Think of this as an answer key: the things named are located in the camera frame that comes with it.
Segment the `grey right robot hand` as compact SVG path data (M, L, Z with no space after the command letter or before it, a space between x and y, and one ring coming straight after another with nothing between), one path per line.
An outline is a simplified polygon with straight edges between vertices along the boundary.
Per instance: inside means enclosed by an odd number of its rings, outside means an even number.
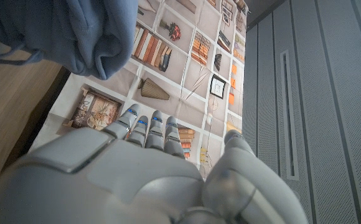
M177 121L132 105L101 131L76 129L0 177L0 223L306 223L294 192L230 130L203 177Z

